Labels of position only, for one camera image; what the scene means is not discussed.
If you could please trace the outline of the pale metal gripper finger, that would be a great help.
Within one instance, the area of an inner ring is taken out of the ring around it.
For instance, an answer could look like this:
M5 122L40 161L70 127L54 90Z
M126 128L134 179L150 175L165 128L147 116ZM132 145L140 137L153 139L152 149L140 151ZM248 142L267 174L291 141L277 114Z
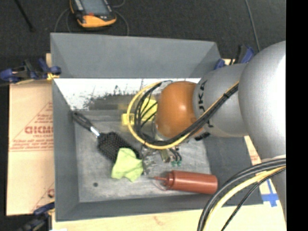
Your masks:
M143 146L141 148L141 155L143 162L150 162L153 160L154 149Z
M156 167L157 167L157 163L155 163L155 162L144 162L143 163L143 174L144 175L153 174Z

